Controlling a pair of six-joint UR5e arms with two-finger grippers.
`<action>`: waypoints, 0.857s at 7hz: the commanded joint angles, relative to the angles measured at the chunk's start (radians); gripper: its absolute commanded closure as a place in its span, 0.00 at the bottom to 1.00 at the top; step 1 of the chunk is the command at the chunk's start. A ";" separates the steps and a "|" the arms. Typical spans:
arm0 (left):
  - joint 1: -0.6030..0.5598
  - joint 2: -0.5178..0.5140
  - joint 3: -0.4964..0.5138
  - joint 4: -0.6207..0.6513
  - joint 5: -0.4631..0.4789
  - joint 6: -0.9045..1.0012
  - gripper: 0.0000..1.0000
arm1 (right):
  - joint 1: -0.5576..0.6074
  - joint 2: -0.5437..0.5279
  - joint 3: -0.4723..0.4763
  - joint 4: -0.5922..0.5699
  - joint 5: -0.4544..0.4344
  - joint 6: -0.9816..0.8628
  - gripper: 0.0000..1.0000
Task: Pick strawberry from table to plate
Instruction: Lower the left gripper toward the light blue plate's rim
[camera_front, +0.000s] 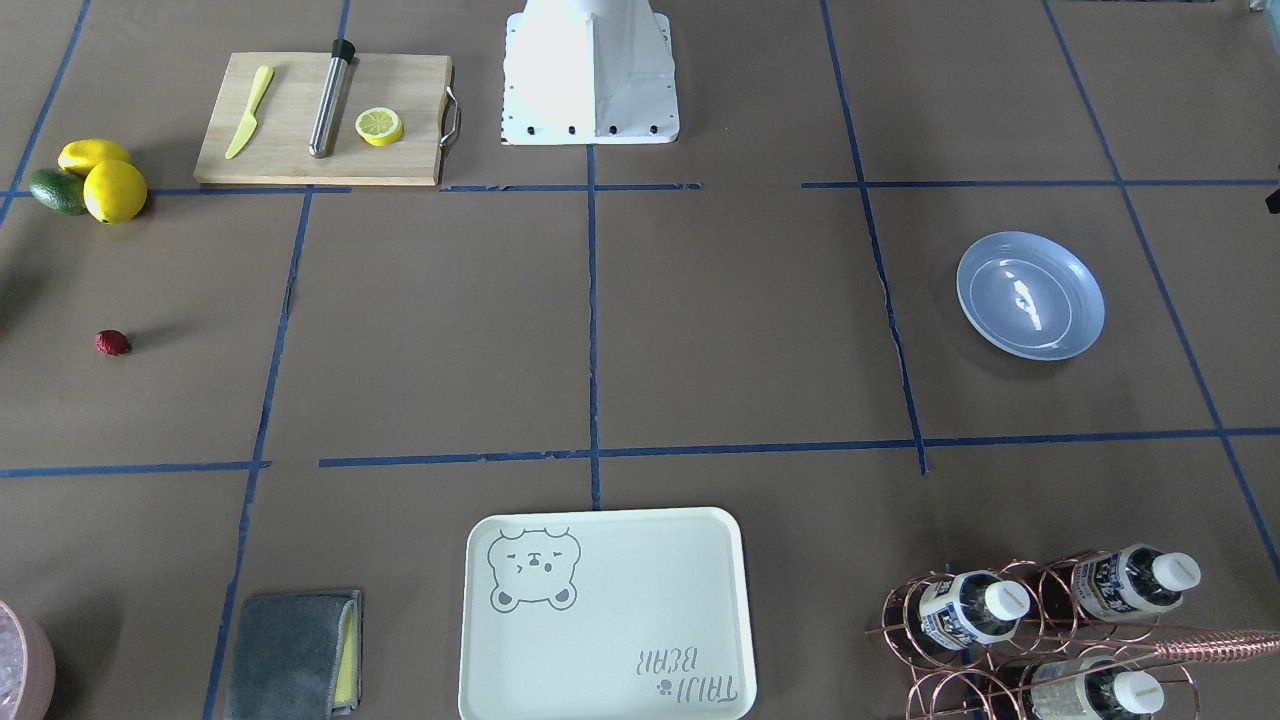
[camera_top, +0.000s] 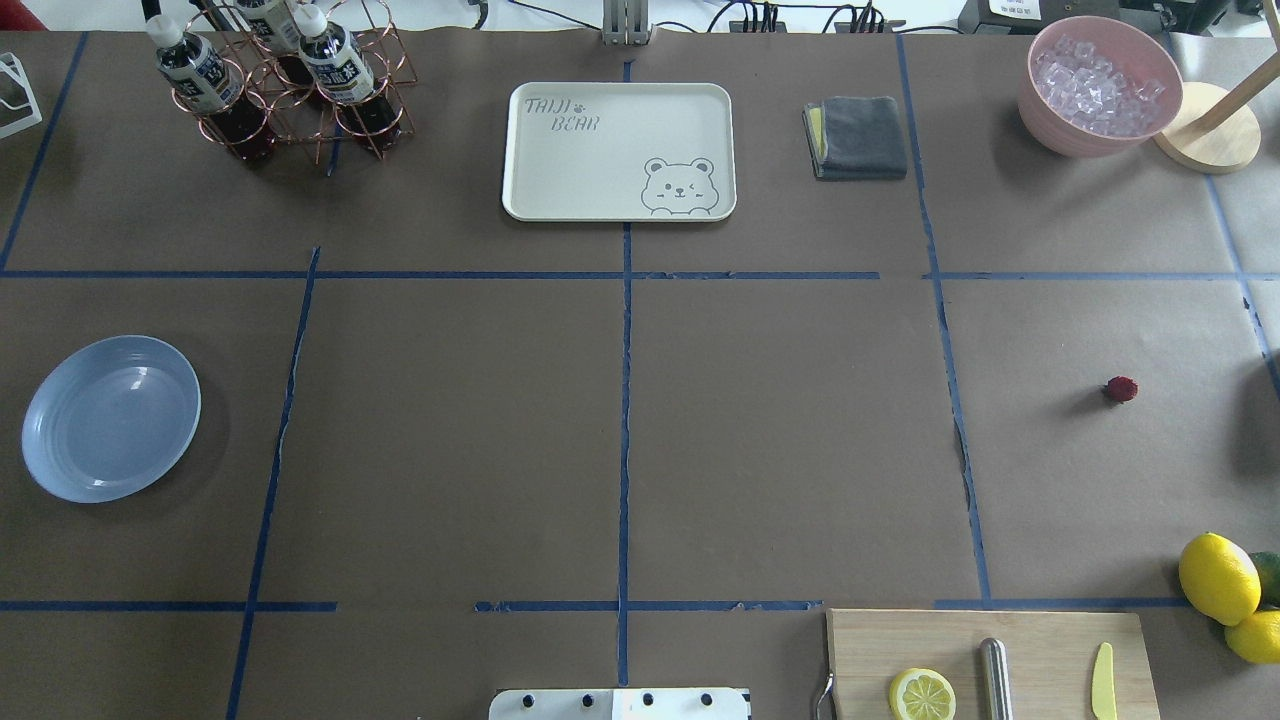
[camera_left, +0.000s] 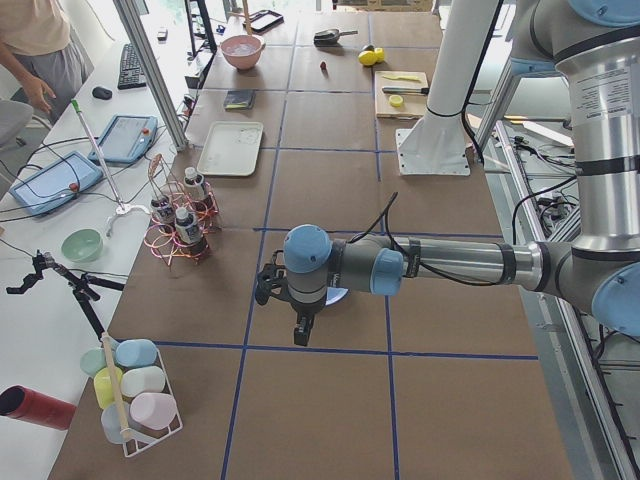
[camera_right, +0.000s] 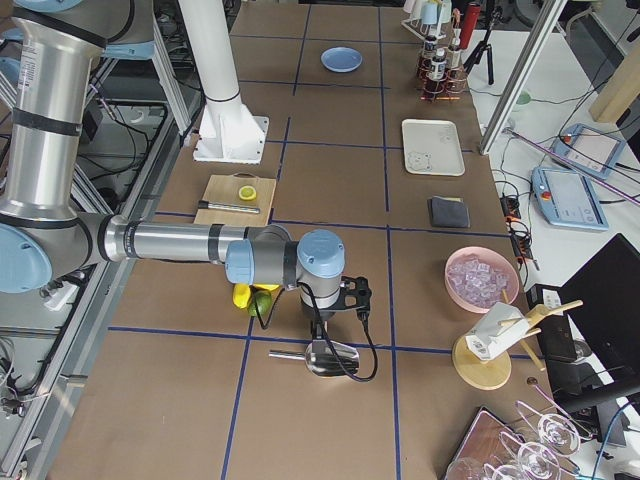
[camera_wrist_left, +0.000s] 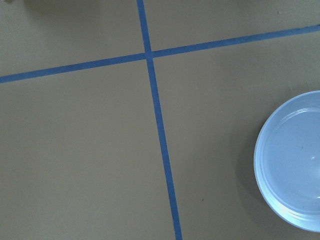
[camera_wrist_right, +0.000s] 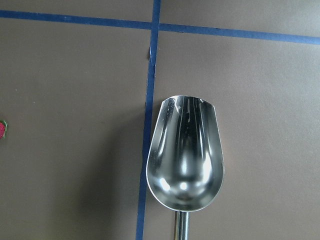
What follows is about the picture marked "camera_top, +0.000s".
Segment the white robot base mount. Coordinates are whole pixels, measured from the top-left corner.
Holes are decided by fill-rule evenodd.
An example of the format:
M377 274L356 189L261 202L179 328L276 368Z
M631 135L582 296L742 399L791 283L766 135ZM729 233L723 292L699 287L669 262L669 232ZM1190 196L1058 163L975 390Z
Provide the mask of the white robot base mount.
M751 719L746 689L730 687L508 689L489 719Z

